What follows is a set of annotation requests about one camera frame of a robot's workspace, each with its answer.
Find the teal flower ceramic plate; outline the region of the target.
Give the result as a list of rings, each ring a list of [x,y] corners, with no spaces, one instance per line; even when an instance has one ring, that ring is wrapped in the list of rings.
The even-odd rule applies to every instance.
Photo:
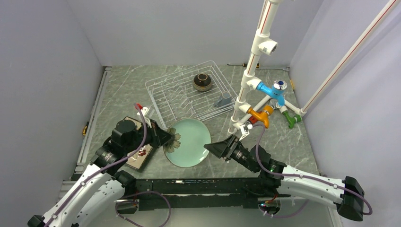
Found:
[[[211,143],[211,135],[207,126],[199,120],[186,118],[171,125],[173,133],[179,134],[179,147],[164,150],[166,158],[175,166],[189,168],[201,163],[209,154],[204,148]]]

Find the brown rectangular floral plate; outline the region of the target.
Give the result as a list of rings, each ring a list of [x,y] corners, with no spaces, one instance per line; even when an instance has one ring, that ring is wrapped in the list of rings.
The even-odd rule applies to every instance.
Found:
[[[154,148],[151,145],[143,146],[137,153],[132,155],[127,162],[126,166],[129,166],[135,170],[141,170],[145,166],[146,162],[150,159],[150,155],[153,153]]]

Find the grey dotted ceramic mug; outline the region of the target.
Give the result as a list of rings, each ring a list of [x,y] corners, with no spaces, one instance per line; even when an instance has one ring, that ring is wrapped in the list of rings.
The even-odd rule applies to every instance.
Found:
[[[232,96],[229,92],[225,91],[221,93],[217,101],[213,104],[215,108],[220,108],[223,106],[227,106],[232,103]]]

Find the brown patterned ceramic bowl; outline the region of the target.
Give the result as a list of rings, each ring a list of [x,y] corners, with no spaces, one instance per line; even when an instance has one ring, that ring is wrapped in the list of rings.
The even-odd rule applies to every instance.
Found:
[[[209,91],[212,87],[212,80],[210,75],[206,73],[197,74],[192,80],[192,86],[195,90],[200,92]]]

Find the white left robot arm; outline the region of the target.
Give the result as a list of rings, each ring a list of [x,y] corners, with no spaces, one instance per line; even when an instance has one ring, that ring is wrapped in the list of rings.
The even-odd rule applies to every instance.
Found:
[[[84,227],[109,203],[136,192],[136,178],[120,168],[128,154],[150,145],[172,143],[174,133],[161,129],[154,120],[139,124],[130,117],[119,121],[110,137],[96,151],[91,163],[69,191],[49,211],[34,215],[29,227]]]

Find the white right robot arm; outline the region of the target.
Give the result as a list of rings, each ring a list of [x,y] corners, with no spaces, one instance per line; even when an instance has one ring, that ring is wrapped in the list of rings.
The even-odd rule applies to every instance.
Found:
[[[234,160],[261,178],[261,192],[266,196],[294,195],[319,202],[349,220],[362,221],[365,192],[356,178],[334,179],[314,175],[274,160],[259,144],[245,148],[237,136],[205,144],[217,158]]]

